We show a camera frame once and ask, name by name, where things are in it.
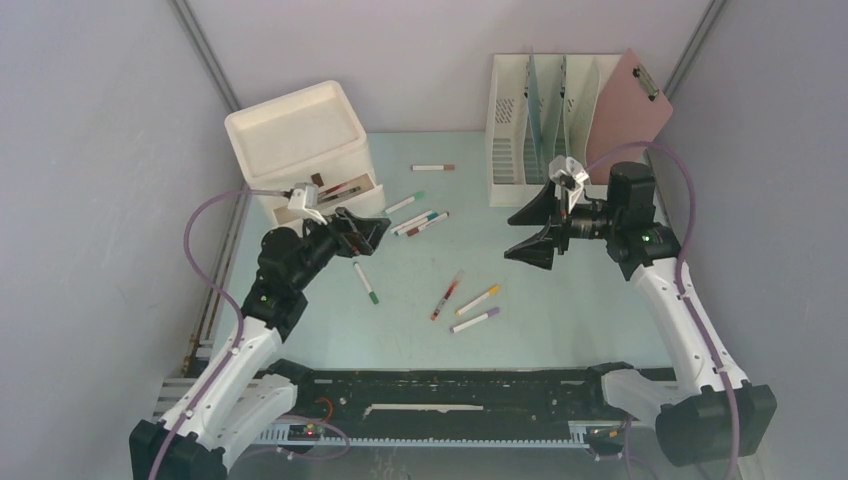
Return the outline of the white marker purple cap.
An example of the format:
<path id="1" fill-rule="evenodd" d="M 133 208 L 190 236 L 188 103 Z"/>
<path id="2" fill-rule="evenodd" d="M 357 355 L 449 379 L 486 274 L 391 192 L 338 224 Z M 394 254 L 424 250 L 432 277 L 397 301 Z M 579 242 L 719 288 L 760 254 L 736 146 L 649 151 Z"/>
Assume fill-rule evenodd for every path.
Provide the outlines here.
<path id="1" fill-rule="evenodd" d="M 485 311 L 485 312 L 483 312 L 483 313 L 481 313 L 481 314 L 479 314 L 479 315 L 477 315 L 473 318 L 470 318 L 468 320 L 465 320 L 463 322 L 458 323 L 457 325 L 452 326 L 449 329 L 449 332 L 452 333 L 452 334 L 461 332 L 463 330 L 466 330 L 466 329 L 468 329 L 472 326 L 475 326 L 475 325 L 483 322 L 484 320 L 495 317 L 499 313 L 500 313 L 500 308 L 499 307 L 493 307 L 493 308 L 491 308 L 491 309 L 489 309 L 489 310 L 487 310 L 487 311 Z"/>

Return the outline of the white marker yellow cap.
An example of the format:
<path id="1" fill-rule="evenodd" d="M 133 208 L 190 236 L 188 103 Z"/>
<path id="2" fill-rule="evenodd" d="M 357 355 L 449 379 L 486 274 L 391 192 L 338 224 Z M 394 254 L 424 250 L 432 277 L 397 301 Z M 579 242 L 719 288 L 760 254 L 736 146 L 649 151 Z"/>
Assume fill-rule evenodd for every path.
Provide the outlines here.
<path id="1" fill-rule="evenodd" d="M 485 300 L 487 300 L 488 298 L 490 298 L 490 297 L 492 297 L 492 296 L 496 295 L 496 294 L 498 293 L 498 291 L 499 291 L 499 290 L 500 290 L 500 286 L 499 286 L 499 285 L 495 284 L 495 285 L 491 286 L 491 287 L 490 287 L 490 288 L 488 288 L 486 291 L 484 291 L 484 292 L 482 292 L 481 294 L 477 295 L 477 296 L 476 296 L 476 297 L 474 297 L 472 300 L 470 300 L 469 302 L 467 302 L 465 305 L 463 305 L 462 307 L 460 307 L 459 309 L 457 309 L 457 310 L 455 311 L 455 314 L 456 314 L 457 316 L 462 316 L 462 315 L 464 315 L 464 314 L 468 313 L 469 311 L 471 311 L 472 309 L 474 309 L 475 307 L 477 307 L 478 305 L 480 305 L 482 302 L 484 302 L 484 301 L 485 301 Z"/>

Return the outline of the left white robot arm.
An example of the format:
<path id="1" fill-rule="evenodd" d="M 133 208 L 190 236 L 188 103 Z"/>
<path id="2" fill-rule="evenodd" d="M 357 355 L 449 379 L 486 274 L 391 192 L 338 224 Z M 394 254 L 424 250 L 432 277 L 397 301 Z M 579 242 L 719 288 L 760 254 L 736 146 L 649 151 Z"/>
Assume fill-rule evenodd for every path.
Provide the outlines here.
<path id="1" fill-rule="evenodd" d="M 247 387 L 261 368 L 281 360 L 308 305 L 309 283 L 335 257 L 374 254 L 389 228 L 387 218 L 362 218 L 338 207 L 323 223 L 305 220 L 299 230 L 268 231 L 227 346 L 158 421 L 142 420 L 131 432 L 133 477 L 225 479 L 274 420 L 311 412 L 316 390 L 301 379 L 267 373 L 255 392 Z"/>

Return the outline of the white marker dark-green cap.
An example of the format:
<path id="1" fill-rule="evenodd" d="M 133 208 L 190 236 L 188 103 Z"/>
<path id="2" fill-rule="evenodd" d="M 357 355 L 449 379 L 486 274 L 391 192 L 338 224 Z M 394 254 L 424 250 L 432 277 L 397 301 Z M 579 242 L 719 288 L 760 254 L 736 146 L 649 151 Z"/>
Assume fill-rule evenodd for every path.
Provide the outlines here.
<path id="1" fill-rule="evenodd" d="M 354 268 L 354 271 L 356 272 L 358 278 L 360 279 L 360 281 L 361 281 L 371 303 L 373 305 L 378 305 L 380 303 L 380 300 L 379 300 L 375 290 L 373 289 L 369 279 L 367 278 L 364 270 L 362 269 L 360 263 L 354 262 L 353 268 Z"/>

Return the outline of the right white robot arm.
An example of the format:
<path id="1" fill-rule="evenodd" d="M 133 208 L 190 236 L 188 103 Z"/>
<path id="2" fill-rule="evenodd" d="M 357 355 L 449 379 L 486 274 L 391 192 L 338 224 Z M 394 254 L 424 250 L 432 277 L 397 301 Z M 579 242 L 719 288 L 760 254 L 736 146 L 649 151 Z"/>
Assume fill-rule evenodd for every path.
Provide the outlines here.
<path id="1" fill-rule="evenodd" d="M 509 248 L 509 260 L 549 270 L 573 239 L 601 240 L 624 279 L 647 302 L 672 361 L 677 387 L 634 368 L 605 365 L 581 392 L 585 411 L 617 409 L 649 424 L 666 459 L 682 467 L 757 452 L 777 408 L 767 385 L 754 385 L 712 326 L 681 259 L 674 232 L 656 221 L 655 178 L 637 162 L 615 164 L 603 199 L 589 198 L 589 175 L 571 157 L 556 157 L 549 180 L 511 226 L 540 231 Z"/>

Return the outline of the red pen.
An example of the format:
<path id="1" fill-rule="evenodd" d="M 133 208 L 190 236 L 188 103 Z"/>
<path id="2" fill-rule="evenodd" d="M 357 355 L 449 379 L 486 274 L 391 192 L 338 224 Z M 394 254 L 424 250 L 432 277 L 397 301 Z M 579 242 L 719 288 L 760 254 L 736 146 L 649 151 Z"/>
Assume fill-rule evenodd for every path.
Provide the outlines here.
<path id="1" fill-rule="evenodd" d="M 336 191 L 339 191 L 339 190 L 341 190 L 341 189 L 343 189 L 344 187 L 347 187 L 347 186 L 349 186 L 349 185 L 352 185 L 352 182 L 344 182 L 344 183 L 341 183 L 341 184 L 335 185 L 335 186 L 333 186 L 333 187 L 330 187 L 329 189 L 327 189 L 327 190 L 325 190 L 325 191 L 320 192 L 320 193 L 318 194 L 318 198 L 320 199 L 320 198 L 326 197 L 326 196 L 328 196 L 328 195 L 330 195 L 330 194 L 332 194 L 332 193 L 334 193 L 334 192 L 336 192 Z"/>
<path id="2" fill-rule="evenodd" d="M 457 272 L 457 274 L 454 276 L 454 278 L 452 279 L 451 283 L 449 284 L 447 290 L 442 295 L 442 297 L 438 301 L 434 311 L 430 315 L 431 321 L 436 321 L 438 319 L 441 311 L 445 307 L 445 304 L 448 302 L 448 300 L 450 299 L 450 297 L 452 296 L 452 294 L 454 293 L 454 291 L 458 287 L 459 283 L 462 281 L 464 274 L 465 274 L 465 272 L 463 270 L 459 270 Z"/>

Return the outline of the blue clipboard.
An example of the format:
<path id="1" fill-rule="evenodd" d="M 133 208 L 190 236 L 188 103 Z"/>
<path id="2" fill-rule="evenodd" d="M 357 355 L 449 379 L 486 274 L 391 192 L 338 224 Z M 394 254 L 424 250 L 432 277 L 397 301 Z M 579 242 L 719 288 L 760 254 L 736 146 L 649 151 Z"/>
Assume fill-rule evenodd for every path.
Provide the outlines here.
<path id="1" fill-rule="evenodd" d="M 547 90 L 543 73 L 538 55 L 532 51 L 527 63 L 525 86 L 527 130 L 523 166 L 525 183 L 528 185 L 542 185 L 548 181 L 549 163 L 552 160 L 552 145 L 547 131 L 545 110 Z"/>

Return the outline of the pink clipboard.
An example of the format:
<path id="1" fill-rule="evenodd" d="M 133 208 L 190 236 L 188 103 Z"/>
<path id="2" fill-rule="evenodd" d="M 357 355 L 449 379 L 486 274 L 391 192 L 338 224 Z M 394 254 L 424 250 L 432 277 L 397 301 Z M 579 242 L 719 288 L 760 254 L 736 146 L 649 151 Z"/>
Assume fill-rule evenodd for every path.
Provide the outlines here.
<path id="1" fill-rule="evenodd" d="M 608 183 L 610 164 L 600 158 L 628 142 L 653 141 L 669 121 L 673 107 L 636 53 L 619 59 L 598 97 L 588 138 L 586 162 L 595 185 Z"/>

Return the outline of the cream three-drawer cabinet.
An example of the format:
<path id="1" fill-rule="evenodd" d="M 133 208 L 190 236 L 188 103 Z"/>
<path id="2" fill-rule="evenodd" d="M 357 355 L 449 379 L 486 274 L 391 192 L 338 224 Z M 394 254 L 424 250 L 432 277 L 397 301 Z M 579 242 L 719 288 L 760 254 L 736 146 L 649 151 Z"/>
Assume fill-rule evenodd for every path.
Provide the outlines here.
<path id="1" fill-rule="evenodd" d="M 352 182 L 358 193 L 317 209 L 341 206 L 360 217 L 386 207 L 366 132 L 341 85 L 328 80 L 229 114 L 224 120 L 238 164 L 253 190 L 288 191 L 311 182 L 319 192 Z"/>

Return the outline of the green clipboard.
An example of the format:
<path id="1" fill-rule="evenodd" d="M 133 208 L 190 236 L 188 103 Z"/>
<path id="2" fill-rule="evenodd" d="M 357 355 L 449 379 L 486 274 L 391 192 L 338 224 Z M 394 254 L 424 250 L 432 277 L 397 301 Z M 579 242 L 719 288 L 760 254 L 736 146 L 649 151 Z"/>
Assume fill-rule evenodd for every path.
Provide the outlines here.
<path id="1" fill-rule="evenodd" d="M 587 168 L 587 149 L 601 90 L 601 70 L 594 55 L 565 56 L 564 127 L 568 156 Z"/>

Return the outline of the black teal pen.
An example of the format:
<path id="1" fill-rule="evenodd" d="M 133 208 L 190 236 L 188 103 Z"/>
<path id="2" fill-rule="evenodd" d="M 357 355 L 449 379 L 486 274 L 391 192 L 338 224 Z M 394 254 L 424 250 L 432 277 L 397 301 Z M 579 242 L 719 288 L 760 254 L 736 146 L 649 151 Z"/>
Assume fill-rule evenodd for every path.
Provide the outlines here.
<path id="1" fill-rule="evenodd" d="M 328 202 L 333 202 L 333 201 L 336 201 L 336 200 L 341 200 L 345 197 L 348 197 L 348 196 L 351 196 L 351 195 L 358 193 L 360 190 L 362 190 L 362 187 L 356 186 L 356 187 L 353 187 L 353 188 L 345 190 L 345 191 L 341 191 L 341 192 L 338 192 L 338 193 L 334 193 L 334 194 L 331 194 L 331 195 L 321 197 L 318 200 L 318 202 L 319 203 L 328 203 Z"/>

